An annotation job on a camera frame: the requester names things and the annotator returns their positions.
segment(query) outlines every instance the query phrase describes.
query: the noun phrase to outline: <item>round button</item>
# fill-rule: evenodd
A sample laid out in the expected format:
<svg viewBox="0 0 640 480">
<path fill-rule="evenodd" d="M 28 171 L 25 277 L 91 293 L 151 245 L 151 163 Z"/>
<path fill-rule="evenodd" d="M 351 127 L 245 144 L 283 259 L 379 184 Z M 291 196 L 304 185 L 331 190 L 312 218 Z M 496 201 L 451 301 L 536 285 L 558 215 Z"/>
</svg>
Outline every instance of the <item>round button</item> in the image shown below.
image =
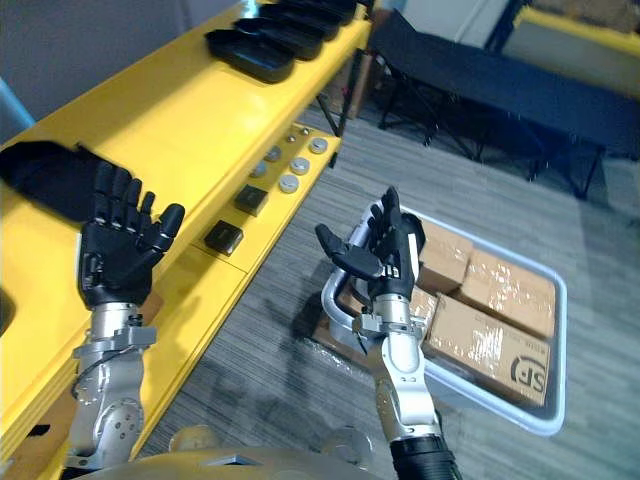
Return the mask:
<svg viewBox="0 0 640 480">
<path fill-rule="evenodd" d="M 298 189 L 300 182 L 295 175 L 283 175 L 280 177 L 279 185 L 284 193 L 293 193 Z"/>
<path fill-rule="evenodd" d="M 296 157 L 289 163 L 291 171 L 296 175 L 304 175 L 309 171 L 311 162 L 304 157 Z"/>
<path fill-rule="evenodd" d="M 271 150 L 269 150 L 264 156 L 264 159 L 268 162 L 277 162 L 278 160 L 280 160 L 281 156 L 282 149 L 279 146 L 274 145 L 273 147 L 271 147 Z"/>
<path fill-rule="evenodd" d="M 317 154 L 326 152 L 328 147 L 329 142 L 327 142 L 324 138 L 312 138 L 311 143 L 309 143 L 309 150 Z"/>
<path fill-rule="evenodd" d="M 249 176 L 252 178 L 258 178 L 264 175 L 265 173 L 267 173 L 267 164 L 263 160 L 260 160 L 260 163 L 256 165 L 256 168 L 254 168 L 251 171 Z"/>
</svg>

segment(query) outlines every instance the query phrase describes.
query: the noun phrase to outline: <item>printed logo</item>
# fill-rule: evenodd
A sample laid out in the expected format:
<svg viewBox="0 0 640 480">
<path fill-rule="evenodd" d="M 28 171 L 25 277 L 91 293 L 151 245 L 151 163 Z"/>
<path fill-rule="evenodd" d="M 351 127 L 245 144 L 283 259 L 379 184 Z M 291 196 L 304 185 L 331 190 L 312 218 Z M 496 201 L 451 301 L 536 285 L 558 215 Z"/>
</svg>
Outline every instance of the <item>printed logo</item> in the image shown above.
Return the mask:
<svg viewBox="0 0 640 480">
<path fill-rule="evenodd" d="M 547 371 L 545 366 L 531 357 L 516 357 L 511 364 L 511 380 L 533 388 L 536 392 L 544 391 Z"/>
</svg>

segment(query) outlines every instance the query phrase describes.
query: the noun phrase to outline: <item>robotic arm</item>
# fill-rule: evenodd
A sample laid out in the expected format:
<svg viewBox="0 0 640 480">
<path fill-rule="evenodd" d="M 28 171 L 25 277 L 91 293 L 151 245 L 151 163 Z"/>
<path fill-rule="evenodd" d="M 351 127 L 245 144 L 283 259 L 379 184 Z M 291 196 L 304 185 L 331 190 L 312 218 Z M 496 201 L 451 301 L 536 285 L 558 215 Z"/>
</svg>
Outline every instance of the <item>robotic arm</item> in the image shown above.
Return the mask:
<svg viewBox="0 0 640 480">
<path fill-rule="evenodd" d="M 422 226 L 401 213 L 393 187 L 382 197 L 382 209 L 374 205 L 371 213 L 366 248 L 345 244 L 325 225 L 318 225 L 316 234 L 333 263 L 368 282 L 372 309 L 355 318 L 353 330 L 374 343 L 367 362 L 394 467 L 400 480 L 461 478 L 424 379 L 425 324 L 409 313 L 425 243 Z"/>
<path fill-rule="evenodd" d="M 142 353 L 155 343 L 138 306 L 151 291 L 151 271 L 173 243 L 184 208 L 171 204 L 151 221 L 154 194 L 138 209 L 142 182 L 108 163 L 98 167 L 94 209 L 82 228 L 78 291 L 91 311 L 87 341 L 74 350 L 77 410 L 62 479 L 126 463 L 143 425 Z"/>
</svg>

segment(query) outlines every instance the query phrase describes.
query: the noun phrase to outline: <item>yellow surface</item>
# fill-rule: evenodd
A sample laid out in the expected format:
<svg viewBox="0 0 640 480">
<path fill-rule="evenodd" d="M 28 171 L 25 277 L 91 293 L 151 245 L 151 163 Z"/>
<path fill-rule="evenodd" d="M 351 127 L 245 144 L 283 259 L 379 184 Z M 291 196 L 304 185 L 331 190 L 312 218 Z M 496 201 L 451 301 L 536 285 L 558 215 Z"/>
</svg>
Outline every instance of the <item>yellow surface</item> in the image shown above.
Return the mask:
<svg viewBox="0 0 640 480">
<path fill-rule="evenodd" d="M 299 130 L 300 126 L 294 126 L 290 130 L 290 134 L 296 137 L 296 142 L 294 143 L 286 142 L 284 138 L 288 134 L 283 135 L 283 139 L 277 143 L 282 149 L 282 159 L 273 163 L 265 162 L 267 164 L 267 173 L 263 177 L 247 179 L 248 184 L 268 192 L 267 203 L 259 215 L 254 217 L 238 210 L 233 206 L 233 201 L 231 200 L 220 211 L 216 219 L 209 222 L 206 228 L 202 230 L 198 236 L 199 240 L 194 243 L 196 246 L 211 251 L 204 245 L 203 239 L 218 219 L 221 219 L 240 227 L 244 233 L 244 239 L 230 257 L 215 252 L 213 255 L 228 261 L 243 272 L 251 272 L 256 265 L 256 259 L 263 259 L 266 256 L 270 245 L 265 244 L 265 236 L 274 236 L 282 229 L 283 217 L 289 218 L 293 215 L 297 204 L 308 193 L 308 187 L 315 183 L 329 160 L 327 152 L 322 155 L 311 153 L 308 148 L 309 140 L 313 137 L 326 138 L 329 143 L 329 152 L 337 150 L 340 145 L 339 138 L 332 137 L 324 132 L 310 129 L 311 134 L 305 138 L 298 133 Z M 289 159 L 298 156 L 305 157 L 311 162 L 309 172 L 305 175 L 297 176 L 300 188 L 296 192 L 283 193 L 278 187 L 278 180 L 283 174 L 293 174 L 289 169 Z"/>
<path fill-rule="evenodd" d="M 299 126 L 292 128 L 292 131 L 297 130 Z M 144 355 L 145 375 L 141 393 L 145 427 L 133 455 L 140 450 L 211 338 L 258 271 L 264 257 L 311 191 L 331 155 L 340 146 L 339 138 L 324 132 L 312 129 L 309 138 L 313 136 L 327 139 L 329 148 L 325 153 L 311 154 L 307 148 L 308 140 L 301 137 L 295 144 L 280 141 L 282 159 L 268 163 L 264 177 L 246 179 L 247 183 L 269 191 L 267 203 L 257 217 L 238 212 L 231 200 L 209 222 L 206 231 L 220 219 L 231 220 L 242 228 L 244 238 L 230 257 L 212 251 L 201 239 L 196 239 L 195 246 L 187 247 L 171 265 L 167 275 L 155 284 L 154 289 L 164 298 L 165 304 L 153 322 L 158 328 L 158 343 Z M 277 179 L 282 174 L 291 173 L 289 160 L 296 156 L 308 158 L 311 168 L 307 174 L 299 177 L 299 189 L 293 194 L 285 194 L 279 191 Z M 38 480 L 59 478 L 67 448 L 68 443 L 60 447 Z"/>
<path fill-rule="evenodd" d="M 541 12 L 531 7 L 524 7 L 514 20 L 517 27 L 522 22 L 530 22 L 546 28 L 582 37 L 592 42 L 605 45 L 611 49 L 640 57 L 640 35 L 622 33 L 610 28 L 580 23 L 571 18 Z"/>
<path fill-rule="evenodd" d="M 154 212 L 183 204 L 182 230 L 156 279 L 164 279 L 369 32 L 368 22 L 354 20 L 316 60 L 296 61 L 286 81 L 265 85 L 212 59 L 202 38 L 228 26 L 242 8 L 176 39 L 7 143 L 82 141 L 142 178 L 157 194 Z M 2 190 L 2 287 L 16 305 L 0 338 L 4 461 L 72 379 L 71 352 L 83 340 L 88 315 L 75 290 L 75 227 Z M 265 237 L 265 245 L 273 241 Z"/>
</svg>

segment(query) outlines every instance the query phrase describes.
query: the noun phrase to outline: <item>white plastic bin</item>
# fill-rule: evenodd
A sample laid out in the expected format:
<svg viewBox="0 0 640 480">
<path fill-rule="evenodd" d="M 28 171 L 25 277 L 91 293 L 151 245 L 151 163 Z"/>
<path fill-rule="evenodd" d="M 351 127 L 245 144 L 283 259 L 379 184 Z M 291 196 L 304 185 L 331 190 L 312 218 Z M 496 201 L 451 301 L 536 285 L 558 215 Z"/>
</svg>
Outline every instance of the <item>white plastic bin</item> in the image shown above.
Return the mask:
<svg viewBox="0 0 640 480">
<path fill-rule="evenodd" d="M 462 235 L 473 241 L 476 247 L 515 265 L 524 267 L 553 282 L 556 289 L 556 328 L 555 337 L 550 344 L 551 362 L 548 371 L 547 395 L 544 406 L 515 405 L 485 390 L 481 386 L 475 385 L 472 383 L 470 377 L 464 373 L 464 370 L 455 368 L 453 365 L 451 367 L 444 367 L 436 365 L 427 359 L 425 376 L 427 377 L 427 386 L 431 393 L 449 405 L 480 405 L 536 435 L 551 436 L 556 434 L 560 428 L 562 428 L 565 414 L 567 287 L 564 280 L 562 280 L 554 270 L 525 258 L 522 255 L 518 255 L 517 253 L 409 208 L 402 207 L 402 210 L 440 225 L 458 235 Z M 351 234 L 349 239 L 350 243 L 359 246 L 364 245 L 369 236 L 367 220 L 370 216 L 371 213 L 369 209 L 367 209 L 360 223 Z M 337 267 L 334 269 L 322 290 L 322 305 L 330 319 L 329 331 L 331 336 L 339 342 L 359 350 L 360 346 L 351 330 L 353 317 L 342 311 L 336 304 L 336 297 L 347 279 L 348 275 L 344 270 Z"/>
</svg>

